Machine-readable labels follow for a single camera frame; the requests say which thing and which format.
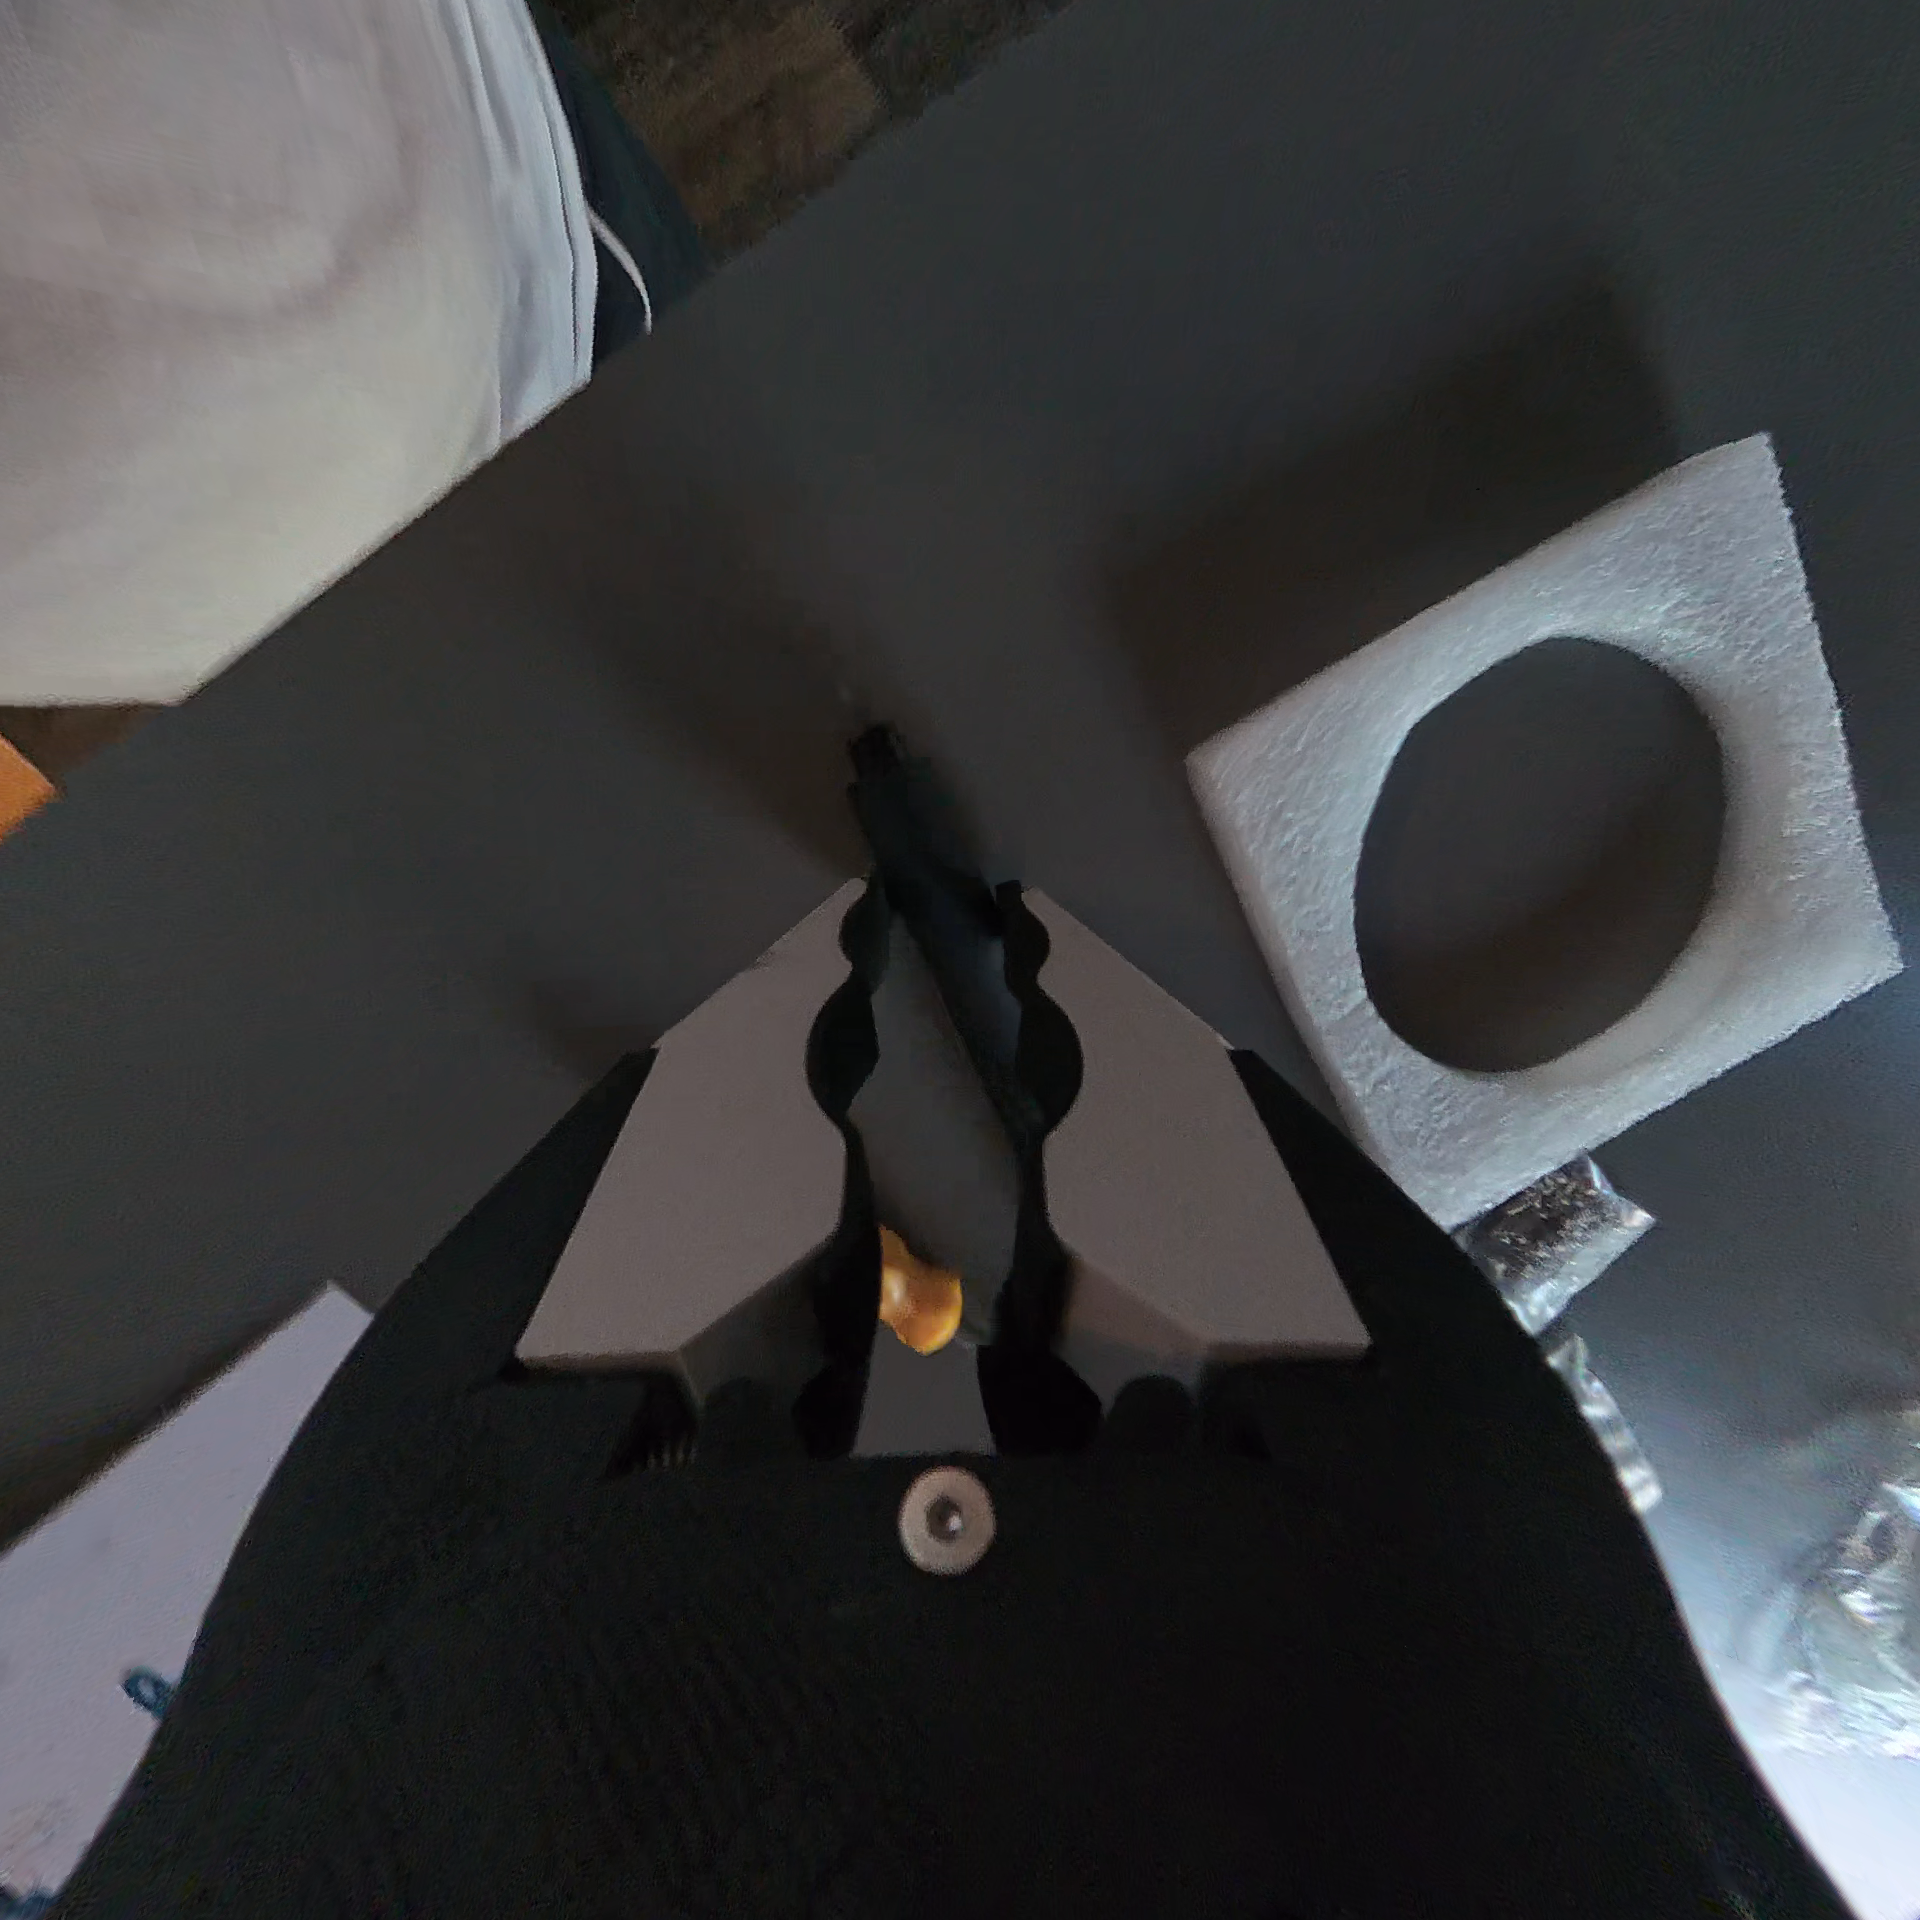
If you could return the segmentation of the black screwdriver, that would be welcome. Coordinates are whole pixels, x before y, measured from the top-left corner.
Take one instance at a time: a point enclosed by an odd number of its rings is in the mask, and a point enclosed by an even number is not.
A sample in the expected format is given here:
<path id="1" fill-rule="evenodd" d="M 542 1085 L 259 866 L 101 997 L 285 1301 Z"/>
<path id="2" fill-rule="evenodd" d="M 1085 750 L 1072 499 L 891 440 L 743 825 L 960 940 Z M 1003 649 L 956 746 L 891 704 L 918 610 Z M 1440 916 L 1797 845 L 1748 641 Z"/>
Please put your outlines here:
<path id="1" fill-rule="evenodd" d="M 893 726 L 863 726 L 848 755 L 848 796 L 883 889 L 918 946 L 1014 1155 L 1014 1252 L 999 1284 L 994 1342 L 1036 1353 L 1053 1345 L 1066 1308 L 1066 1254 L 1042 1186 L 1042 1145 L 1060 1115 L 1045 1066 L 1042 929 L 1022 886 L 989 884 L 976 869 L 944 784 Z"/>

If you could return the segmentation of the white foam square with hole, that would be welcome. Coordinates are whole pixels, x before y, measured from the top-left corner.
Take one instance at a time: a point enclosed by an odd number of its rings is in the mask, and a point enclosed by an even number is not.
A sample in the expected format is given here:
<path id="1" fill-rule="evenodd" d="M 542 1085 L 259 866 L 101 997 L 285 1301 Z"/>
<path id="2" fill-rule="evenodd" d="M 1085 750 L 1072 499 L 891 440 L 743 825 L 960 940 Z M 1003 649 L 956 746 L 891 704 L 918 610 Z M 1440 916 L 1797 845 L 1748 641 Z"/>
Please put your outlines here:
<path id="1" fill-rule="evenodd" d="M 1359 853 L 1411 732 L 1546 641 L 1656 667 L 1712 725 L 1712 899 L 1664 979 L 1514 1073 L 1408 1044 L 1364 985 Z M 1687 460 L 1221 729 L 1190 790 L 1362 1149 L 1452 1230 L 1903 966 L 1771 434 Z"/>

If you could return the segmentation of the person's dark pants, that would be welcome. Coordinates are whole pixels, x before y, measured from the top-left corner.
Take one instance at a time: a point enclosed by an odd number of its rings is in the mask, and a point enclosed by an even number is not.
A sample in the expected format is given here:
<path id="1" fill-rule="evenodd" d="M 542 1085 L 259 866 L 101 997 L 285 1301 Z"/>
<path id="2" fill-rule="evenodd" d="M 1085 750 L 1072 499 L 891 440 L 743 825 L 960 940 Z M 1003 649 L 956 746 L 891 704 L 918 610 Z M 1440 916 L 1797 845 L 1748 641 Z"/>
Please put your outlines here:
<path id="1" fill-rule="evenodd" d="M 594 262 L 592 371 L 648 336 L 710 274 L 663 165 L 549 4 L 527 4 L 566 121 Z"/>

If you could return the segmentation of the person's white shirt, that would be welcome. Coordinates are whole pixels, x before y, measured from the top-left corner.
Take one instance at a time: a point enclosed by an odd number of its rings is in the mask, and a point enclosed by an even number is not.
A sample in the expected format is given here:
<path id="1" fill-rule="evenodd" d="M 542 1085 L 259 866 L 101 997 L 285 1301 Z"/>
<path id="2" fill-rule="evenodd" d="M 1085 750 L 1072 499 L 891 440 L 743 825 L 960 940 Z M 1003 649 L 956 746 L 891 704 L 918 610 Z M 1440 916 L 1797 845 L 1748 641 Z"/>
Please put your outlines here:
<path id="1" fill-rule="evenodd" d="M 613 293 L 524 2 L 3 8 L 5 707 L 218 680 L 592 374 Z"/>

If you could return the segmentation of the open instruction booklet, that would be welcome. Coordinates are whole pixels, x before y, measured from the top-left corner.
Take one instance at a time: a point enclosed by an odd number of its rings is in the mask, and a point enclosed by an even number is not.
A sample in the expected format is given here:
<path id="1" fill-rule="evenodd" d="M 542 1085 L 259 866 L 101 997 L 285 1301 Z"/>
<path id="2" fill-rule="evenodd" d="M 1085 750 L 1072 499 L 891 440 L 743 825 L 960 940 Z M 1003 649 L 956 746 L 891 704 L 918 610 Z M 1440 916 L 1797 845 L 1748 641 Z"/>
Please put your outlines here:
<path id="1" fill-rule="evenodd" d="M 325 1290 L 5 1550 L 5 1916 L 45 1913 L 95 1840 L 259 1499 L 367 1323 Z"/>

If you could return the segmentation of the yellow-handled screwdriver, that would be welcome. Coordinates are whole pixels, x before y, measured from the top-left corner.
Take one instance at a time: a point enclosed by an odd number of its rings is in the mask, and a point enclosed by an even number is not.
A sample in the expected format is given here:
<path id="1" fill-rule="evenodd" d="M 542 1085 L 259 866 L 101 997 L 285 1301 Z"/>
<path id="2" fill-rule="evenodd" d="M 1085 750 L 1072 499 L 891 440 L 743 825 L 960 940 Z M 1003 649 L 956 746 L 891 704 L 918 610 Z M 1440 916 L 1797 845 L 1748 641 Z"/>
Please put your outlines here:
<path id="1" fill-rule="evenodd" d="M 917 1355 L 951 1347 L 966 1316 L 964 1282 L 954 1270 L 912 1252 L 904 1240 L 880 1224 L 877 1318 Z"/>

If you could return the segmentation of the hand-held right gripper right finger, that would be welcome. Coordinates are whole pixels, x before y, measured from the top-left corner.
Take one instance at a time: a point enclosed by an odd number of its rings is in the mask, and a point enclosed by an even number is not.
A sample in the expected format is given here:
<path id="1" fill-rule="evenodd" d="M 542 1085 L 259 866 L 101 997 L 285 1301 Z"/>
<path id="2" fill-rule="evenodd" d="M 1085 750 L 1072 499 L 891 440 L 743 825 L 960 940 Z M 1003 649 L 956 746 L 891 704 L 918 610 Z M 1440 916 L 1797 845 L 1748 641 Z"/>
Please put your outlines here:
<path id="1" fill-rule="evenodd" d="M 1000 1453 L 1072 1453 L 1138 1382 L 1372 1338 L 1234 1050 L 1039 889 L 996 892 L 1014 1252 L 976 1357 Z"/>

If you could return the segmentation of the dark grey desk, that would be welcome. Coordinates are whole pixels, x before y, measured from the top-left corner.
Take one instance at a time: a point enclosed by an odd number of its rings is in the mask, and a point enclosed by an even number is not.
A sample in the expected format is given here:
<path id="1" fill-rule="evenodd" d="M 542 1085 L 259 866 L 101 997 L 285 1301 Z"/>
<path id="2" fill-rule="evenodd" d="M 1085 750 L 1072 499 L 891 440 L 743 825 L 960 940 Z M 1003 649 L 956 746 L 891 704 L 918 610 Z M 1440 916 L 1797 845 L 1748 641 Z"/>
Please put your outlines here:
<path id="1" fill-rule="evenodd" d="M 1176 765 L 1664 458 L 1573 168 L 1629 4 L 1079 4 L 5 845 L 5 1416 L 421 1254 L 50 1916 L 1847 1916 L 1568 1390 L 1279 1070 Z M 1221 1025 L 1376 1338 L 971 1472 L 510 1357 L 670 1018 L 867 854 Z"/>

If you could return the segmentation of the group of screw bags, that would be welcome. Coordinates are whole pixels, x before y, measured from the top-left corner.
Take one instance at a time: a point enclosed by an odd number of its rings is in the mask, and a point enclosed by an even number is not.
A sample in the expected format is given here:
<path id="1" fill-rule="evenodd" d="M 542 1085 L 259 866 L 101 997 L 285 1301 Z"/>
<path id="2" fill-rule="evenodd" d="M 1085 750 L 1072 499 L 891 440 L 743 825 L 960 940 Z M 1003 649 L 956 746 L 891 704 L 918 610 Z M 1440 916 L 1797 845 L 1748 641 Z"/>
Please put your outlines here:
<path id="1" fill-rule="evenodd" d="M 1622 1499 L 1646 1520 L 1664 1484 L 1581 1334 L 1573 1301 L 1655 1219 L 1591 1156 L 1578 1156 L 1452 1232 L 1493 1282 L 1606 1456 Z M 1839 1499 L 1752 1597 L 1728 1651 L 1760 1675 L 1765 1744 L 1822 1756 L 1907 1760 L 1918 1753 L 1918 1410 L 1916 1394 L 1838 1416 L 1783 1453 L 1789 1489 Z"/>

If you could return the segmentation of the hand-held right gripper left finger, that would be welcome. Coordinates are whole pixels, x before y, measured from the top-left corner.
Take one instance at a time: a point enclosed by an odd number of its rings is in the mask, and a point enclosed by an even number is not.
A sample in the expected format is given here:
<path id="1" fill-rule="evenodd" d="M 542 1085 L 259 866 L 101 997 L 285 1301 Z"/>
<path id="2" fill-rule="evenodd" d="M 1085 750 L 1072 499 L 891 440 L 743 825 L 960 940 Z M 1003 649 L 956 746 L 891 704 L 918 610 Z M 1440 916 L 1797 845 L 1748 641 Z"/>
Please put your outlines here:
<path id="1" fill-rule="evenodd" d="M 874 1173 L 852 1106 L 880 1059 L 888 902 L 846 882 L 676 1022 L 515 1352 L 530 1374 L 735 1381 L 810 1453 L 852 1450 L 880 1308 Z"/>

